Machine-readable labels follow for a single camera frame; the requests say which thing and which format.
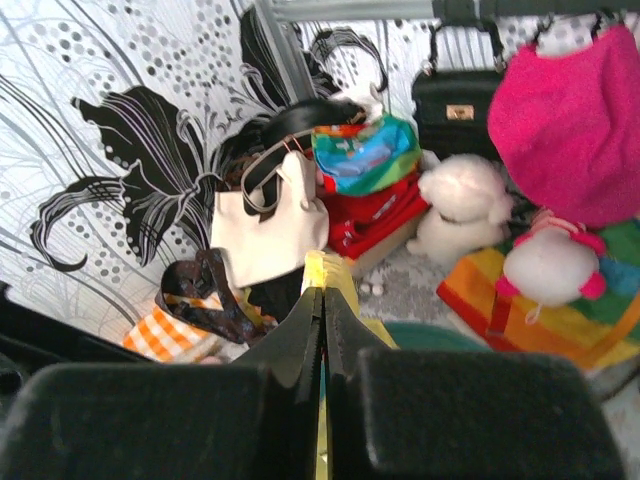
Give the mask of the rainbow striped cloth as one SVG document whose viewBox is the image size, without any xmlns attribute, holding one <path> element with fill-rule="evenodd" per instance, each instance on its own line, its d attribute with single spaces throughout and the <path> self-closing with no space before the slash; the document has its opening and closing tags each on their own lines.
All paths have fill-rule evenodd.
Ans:
<svg viewBox="0 0 640 480">
<path fill-rule="evenodd" d="M 639 223 L 632 220 L 592 233 L 606 244 L 599 264 L 607 288 L 597 300 L 544 307 L 536 322 L 526 323 L 537 304 L 495 289 L 514 242 L 464 256 L 437 293 L 497 351 L 561 355 L 586 371 L 617 365 L 639 353 Z"/>
</svg>

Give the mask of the cream canvas tote bag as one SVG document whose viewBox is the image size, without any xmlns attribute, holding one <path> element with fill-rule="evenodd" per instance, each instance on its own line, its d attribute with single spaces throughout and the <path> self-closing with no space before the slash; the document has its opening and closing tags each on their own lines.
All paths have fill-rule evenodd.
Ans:
<svg viewBox="0 0 640 480">
<path fill-rule="evenodd" d="M 288 274 L 304 265 L 307 252 L 327 246 L 329 216 L 316 197 L 315 164 L 293 151 L 276 174 L 281 196 L 266 220 L 245 212 L 241 192 L 215 194 L 211 246 L 222 250 L 227 279 L 235 288 Z"/>
</svg>

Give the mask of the black hat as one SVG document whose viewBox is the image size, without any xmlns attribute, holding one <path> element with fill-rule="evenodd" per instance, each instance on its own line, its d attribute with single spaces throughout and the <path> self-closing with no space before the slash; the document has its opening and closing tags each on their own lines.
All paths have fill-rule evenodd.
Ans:
<svg viewBox="0 0 640 480">
<path fill-rule="evenodd" d="M 367 113 L 363 106 L 350 100 L 312 98 L 300 101 L 271 118 L 260 136 L 264 147 L 317 126 L 361 124 Z"/>
</svg>

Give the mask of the pink doll striped clothes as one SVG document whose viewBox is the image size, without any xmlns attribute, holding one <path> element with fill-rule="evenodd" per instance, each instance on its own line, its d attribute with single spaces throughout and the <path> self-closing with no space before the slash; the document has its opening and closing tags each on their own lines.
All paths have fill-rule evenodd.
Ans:
<svg viewBox="0 0 640 480">
<path fill-rule="evenodd" d="M 599 299 L 607 288 L 599 264 L 605 253 L 604 240 L 584 224 L 541 209 L 505 257 L 496 292 L 536 303 L 525 317 L 526 323 L 534 323 L 544 307 L 556 308 L 580 298 Z"/>
</svg>

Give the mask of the yellow plastic trash bag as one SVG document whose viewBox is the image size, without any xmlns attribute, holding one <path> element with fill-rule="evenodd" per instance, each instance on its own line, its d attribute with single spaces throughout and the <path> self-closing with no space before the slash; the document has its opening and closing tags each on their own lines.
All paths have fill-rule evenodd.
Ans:
<svg viewBox="0 0 640 480">
<path fill-rule="evenodd" d="M 324 251 L 309 251 L 305 256 L 304 273 L 301 291 L 308 287 L 337 288 L 345 298 L 356 319 L 366 326 L 374 335 L 391 348 L 398 345 L 392 339 L 386 327 L 379 319 L 360 317 L 359 296 L 349 264 L 339 255 Z M 320 403 L 318 417 L 318 434 L 316 447 L 316 480 L 327 480 L 328 447 L 327 447 L 327 412 L 325 395 L 325 364 L 321 366 Z"/>
</svg>

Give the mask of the magenta cloth bag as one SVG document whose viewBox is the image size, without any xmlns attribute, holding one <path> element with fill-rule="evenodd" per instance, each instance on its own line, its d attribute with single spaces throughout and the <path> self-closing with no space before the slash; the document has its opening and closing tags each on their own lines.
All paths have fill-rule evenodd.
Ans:
<svg viewBox="0 0 640 480">
<path fill-rule="evenodd" d="M 488 114 L 509 176 L 535 205 L 589 227 L 639 211 L 639 51 L 615 25 L 588 47 L 512 58 Z"/>
</svg>

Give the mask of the orange white checked towel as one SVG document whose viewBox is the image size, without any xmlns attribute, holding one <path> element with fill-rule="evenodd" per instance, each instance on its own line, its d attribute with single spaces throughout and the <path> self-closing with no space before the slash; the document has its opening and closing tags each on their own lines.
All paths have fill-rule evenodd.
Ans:
<svg viewBox="0 0 640 480">
<path fill-rule="evenodd" d="M 275 326 L 275 319 L 260 315 L 260 310 L 248 303 L 248 293 L 233 292 L 240 308 L 255 325 Z M 177 306 L 186 300 L 189 306 L 213 307 L 222 311 L 217 293 L 205 299 L 165 295 L 168 306 Z M 227 364 L 245 353 L 249 346 L 235 344 L 213 333 L 200 330 L 172 317 L 158 306 L 142 318 L 124 337 L 122 346 L 162 363 L 212 363 Z"/>
</svg>

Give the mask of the black cloth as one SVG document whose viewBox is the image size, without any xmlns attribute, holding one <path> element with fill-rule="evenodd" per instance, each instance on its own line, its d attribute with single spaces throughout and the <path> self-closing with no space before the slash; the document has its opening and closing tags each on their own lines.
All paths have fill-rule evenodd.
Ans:
<svg viewBox="0 0 640 480">
<path fill-rule="evenodd" d="M 294 307 L 301 292 L 303 269 L 250 287 L 248 302 L 269 316 L 282 322 Z"/>
</svg>

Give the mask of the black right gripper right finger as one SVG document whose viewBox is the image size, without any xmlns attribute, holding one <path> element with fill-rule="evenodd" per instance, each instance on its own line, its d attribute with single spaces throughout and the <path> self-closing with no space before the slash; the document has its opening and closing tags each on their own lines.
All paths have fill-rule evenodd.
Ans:
<svg viewBox="0 0 640 480">
<path fill-rule="evenodd" d="M 324 295 L 333 479 L 621 479 L 599 404 L 568 361 L 397 350 Z"/>
</svg>

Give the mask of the brown patterned handbag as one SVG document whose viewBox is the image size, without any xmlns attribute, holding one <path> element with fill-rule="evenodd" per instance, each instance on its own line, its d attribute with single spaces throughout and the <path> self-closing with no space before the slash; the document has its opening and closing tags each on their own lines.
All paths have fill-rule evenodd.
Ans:
<svg viewBox="0 0 640 480">
<path fill-rule="evenodd" d="M 274 325 L 254 321 L 229 287 L 221 251 L 200 250 L 164 271 L 156 305 L 171 317 L 236 344 L 256 344 Z"/>
</svg>

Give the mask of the red cloth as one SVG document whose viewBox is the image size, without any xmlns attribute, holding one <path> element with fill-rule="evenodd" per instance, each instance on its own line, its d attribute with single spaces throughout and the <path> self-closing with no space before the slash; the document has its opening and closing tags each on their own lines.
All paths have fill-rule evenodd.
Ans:
<svg viewBox="0 0 640 480">
<path fill-rule="evenodd" d="M 323 198 L 329 214 L 328 247 L 356 260 L 408 221 L 419 217 L 429 204 L 422 198 L 412 173 L 390 187 L 363 197 L 332 194 Z"/>
</svg>

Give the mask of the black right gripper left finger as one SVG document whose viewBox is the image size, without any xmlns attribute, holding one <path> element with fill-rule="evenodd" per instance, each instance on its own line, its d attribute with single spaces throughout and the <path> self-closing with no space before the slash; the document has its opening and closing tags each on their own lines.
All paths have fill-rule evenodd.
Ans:
<svg viewBox="0 0 640 480">
<path fill-rule="evenodd" d="M 311 479 L 323 296 L 226 365 L 69 362 L 1 404 L 5 479 Z"/>
</svg>

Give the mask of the teal plastic trash bin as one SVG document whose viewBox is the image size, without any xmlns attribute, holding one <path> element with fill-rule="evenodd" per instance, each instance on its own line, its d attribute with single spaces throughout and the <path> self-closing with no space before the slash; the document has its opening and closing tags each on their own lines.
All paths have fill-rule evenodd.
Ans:
<svg viewBox="0 0 640 480">
<path fill-rule="evenodd" d="M 489 351 L 490 348 L 447 328 L 409 322 L 384 322 L 383 326 L 401 350 Z"/>
</svg>

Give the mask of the beige woven basket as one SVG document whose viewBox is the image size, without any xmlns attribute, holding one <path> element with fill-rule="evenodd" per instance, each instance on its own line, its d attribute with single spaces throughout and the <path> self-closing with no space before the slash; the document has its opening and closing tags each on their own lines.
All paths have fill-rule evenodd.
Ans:
<svg viewBox="0 0 640 480">
<path fill-rule="evenodd" d="M 396 249 L 404 246 L 410 238 L 415 236 L 420 221 L 420 217 L 415 217 L 387 238 L 366 250 L 357 259 L 347 259 L 352 276 L 355 279 L 366 276 Z"/>
</svg>

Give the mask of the white fluffy plush lamb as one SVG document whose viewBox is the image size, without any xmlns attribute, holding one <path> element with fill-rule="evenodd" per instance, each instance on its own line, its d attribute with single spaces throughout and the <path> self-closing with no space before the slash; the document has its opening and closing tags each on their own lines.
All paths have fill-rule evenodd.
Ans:
<svg viewBox="0 0 640 480">
<path fill-rule="evenodd" d="M 409 253 L 440 265 L 504 241 L 514 201 L 489 160 L 474 154 L 446 158 L 422 173 L 418 188 L 429 204 Z"/>
</svg>

